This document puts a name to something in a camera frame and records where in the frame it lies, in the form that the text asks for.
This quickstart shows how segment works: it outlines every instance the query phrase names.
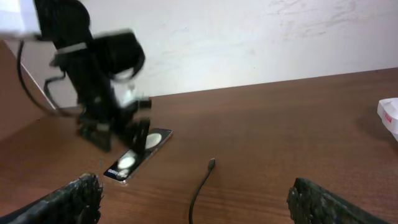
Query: white wall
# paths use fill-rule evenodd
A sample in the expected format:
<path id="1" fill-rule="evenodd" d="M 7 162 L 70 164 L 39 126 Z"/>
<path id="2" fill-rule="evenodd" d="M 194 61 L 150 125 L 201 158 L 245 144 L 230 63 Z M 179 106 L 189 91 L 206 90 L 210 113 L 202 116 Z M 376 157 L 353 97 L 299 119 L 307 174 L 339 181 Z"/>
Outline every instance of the white wall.
<path id="1" fill-rule="evenodd" d="M 150 96 L 398 66 L 396 0 L 84 0 L 94 34 L 132 28 L 146 55 L 135 80 Z M 9 43 L 15 51 L 16 45 Z M 43 85 L 54 48 L 27 44 Z M 63 106 L 70 83 L 54 84 Z"/>

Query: smartphone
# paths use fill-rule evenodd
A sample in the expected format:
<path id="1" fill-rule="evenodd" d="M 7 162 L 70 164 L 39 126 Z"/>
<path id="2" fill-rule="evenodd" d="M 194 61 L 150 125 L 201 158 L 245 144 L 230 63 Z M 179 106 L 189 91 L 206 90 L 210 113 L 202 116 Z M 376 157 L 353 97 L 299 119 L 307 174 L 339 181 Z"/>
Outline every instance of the smartphone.
<path id="1" fill-rule="evenodd" d="M 126 184 L 127 180 L 138 170 L 139 165 L 153 156 L 171 137 L 172 133 L 172 130 L 168 129 L 151 129 L 148 132 L 145 153 L 137 155 L 129 149 L 104 172 L 104 176 Z"/>

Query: table surface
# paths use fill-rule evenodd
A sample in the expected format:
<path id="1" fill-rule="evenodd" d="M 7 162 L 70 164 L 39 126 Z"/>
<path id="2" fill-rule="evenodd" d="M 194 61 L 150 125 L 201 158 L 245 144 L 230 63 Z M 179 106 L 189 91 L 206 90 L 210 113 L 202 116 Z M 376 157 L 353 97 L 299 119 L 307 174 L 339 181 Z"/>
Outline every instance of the table surface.
<path id="1" fill-rule="evenodd" d="M 286 198 L 308 178 L 398 222 L 398 143 L 377 103 L 398 93 L 398 69 L 160 96 L 152 127 L 174 136 L 121 187 L 101 178 L 100 223 L 188 223 L 208 161 L 216 167 L 195 223 L 292 223 Z M 124 149 L 104 153 L 75 122 L 45 118 L 0 142 L 0 215 L 81 173 L 102 174 Z"/>

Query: phone screen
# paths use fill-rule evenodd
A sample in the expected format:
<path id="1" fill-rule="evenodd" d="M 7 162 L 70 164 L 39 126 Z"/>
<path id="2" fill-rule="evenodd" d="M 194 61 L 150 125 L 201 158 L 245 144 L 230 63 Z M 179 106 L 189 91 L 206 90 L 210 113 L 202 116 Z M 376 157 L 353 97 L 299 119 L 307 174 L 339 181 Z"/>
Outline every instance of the phone screen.
<path id="1" fill-rule="evenodd" d="M 171 135 L 172 131 L 168 129 L 151 129 L 148 132 L 145 153 L 137 155 L 133 150 L 128 150 L 104 172 L 104 176 L 125 184 L 139 165 L 153 156 Z"/>

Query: wooden table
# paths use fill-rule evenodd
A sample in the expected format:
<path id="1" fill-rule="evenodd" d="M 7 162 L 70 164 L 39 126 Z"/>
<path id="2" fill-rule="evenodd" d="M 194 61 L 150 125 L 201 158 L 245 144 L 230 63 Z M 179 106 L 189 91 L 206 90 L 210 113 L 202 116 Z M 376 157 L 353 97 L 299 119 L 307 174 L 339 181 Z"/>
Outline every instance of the wooden table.
<path id="1" fill-rule="evenodd" d="M 105 183 L 100 223 L 292 223 L 286 198 L 306 177 L 389 222 L 398 222 L 398 142 L 376 113 L 398 94 L 398 69 L 155 97 L 152 127 L 172 139 L 125 187 Z M 0 215 L 81 173 L 102 174 L 106 154 L 45 118 L 0 143 Z"/>

